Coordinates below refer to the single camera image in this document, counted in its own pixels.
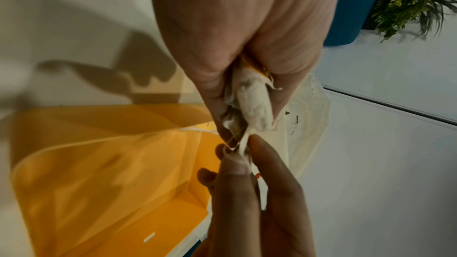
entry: hand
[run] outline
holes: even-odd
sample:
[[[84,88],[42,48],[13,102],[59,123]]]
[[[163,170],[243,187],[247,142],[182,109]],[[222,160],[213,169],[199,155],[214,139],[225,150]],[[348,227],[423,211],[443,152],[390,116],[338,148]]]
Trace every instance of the hand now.
[[[198,178],[212,195],[213,217],[193,257],[314,257],[308,209],[300,184],[277,152],[259,136],[249,138],[254,164],[268,185],[267,208],[260,210],[259,189],[238,154],[222,152],[219,173],[201,169]]]
[[[318,62],[337,0],[153,0],[162,37],[195,83],[221,137],[225,72],[245,49],[273,76],[275,117]]]

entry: blue object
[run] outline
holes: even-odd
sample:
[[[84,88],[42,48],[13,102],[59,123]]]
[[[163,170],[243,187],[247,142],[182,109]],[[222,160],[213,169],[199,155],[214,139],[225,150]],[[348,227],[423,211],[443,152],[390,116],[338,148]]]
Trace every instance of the blue object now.
[[[189,249],[189,251],[187,251],[187,253],[183,256],[183,257],[191,257],[192,254],[194,253],[194,251],[197,249],[197,247],[201,244],[201,241],[197,241],[197,243],[195,243],[194,246],[192,246],[191,249]]]
[[[324,46],[345,45],[355,41],[375,1],[338,0]]]

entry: green plant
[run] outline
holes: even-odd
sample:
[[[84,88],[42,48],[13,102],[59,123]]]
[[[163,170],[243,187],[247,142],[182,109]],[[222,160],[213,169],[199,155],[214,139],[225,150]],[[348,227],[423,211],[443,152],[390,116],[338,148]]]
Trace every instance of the green plant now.
[[[441,31],[445,8],[457,14],[457,0],[387,0],[379,1],[375,6],[373,18],[378,24],[378,33],[389,39],[398,30],[405,28],[409,21],[420,24],[419,35],[426,37],[434,23],[437,31]]]

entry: orange box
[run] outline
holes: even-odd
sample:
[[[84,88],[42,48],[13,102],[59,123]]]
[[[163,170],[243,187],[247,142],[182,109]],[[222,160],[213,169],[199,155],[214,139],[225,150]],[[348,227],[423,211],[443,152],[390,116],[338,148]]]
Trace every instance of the orange box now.
[[[211,121],[184,104],[18,113],[10,179],[36,256],[166,256],[208,215],[196,175],[222,140],[181,129]]]

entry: black line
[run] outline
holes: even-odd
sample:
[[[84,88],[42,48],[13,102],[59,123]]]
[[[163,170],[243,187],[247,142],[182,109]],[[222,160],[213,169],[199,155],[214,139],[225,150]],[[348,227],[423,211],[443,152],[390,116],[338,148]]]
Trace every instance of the black line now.
[[[366,97],[363,97],[363,96],[360,96],[360,95],[356,95],[356,94],[353,94],[353,93],[350,93],[350,92],[346,92],[346,91],[343,91],[343,90],[334,89],[334,88],[330,88],[330,87],[327,87],[327,86],[323,86],[323,87],[326,90],[330,90],[330,91],[333,91],[333,92],[336,92],[336,93],[340,93],[342,95],[346,95],[346,96],[353,97],[353,98],[356,98],[356,99],[361,99],[361,100],[368,101],[368,102],[371,102],[371,103],[375,103],[377,105],[385,106],[385,107],[388,107],[388,108],[391,108],[391,109],[398,109],[398,110],[401,110],[401,111],[404,111],[404,112],[407,112],[407,113],[410,113],[410,114],[413,114],[413,115],[416,115],[416,116],[420,116],[420,117],[427,118],[427,119],[432,119],[432,120],[435,120],[435,121],[439,121],[439,122],[446,123],[448,125],[452,125],[452,126],[456,126],[457,127],[457,122],[451,121],[449,119],[444,119],[444,118],[440,118],[438,116],[429,115],[429,114],[422,113],[422,112],[419,112],[419,111],[415,111],[415,110],[412,110],[412,109],[399,107],[399,106],[396,106],[394,104],[385,103],[385,102],[378,101],[378,100],[375,100],[375,99],[369,99],[369,98],[366,98]]]

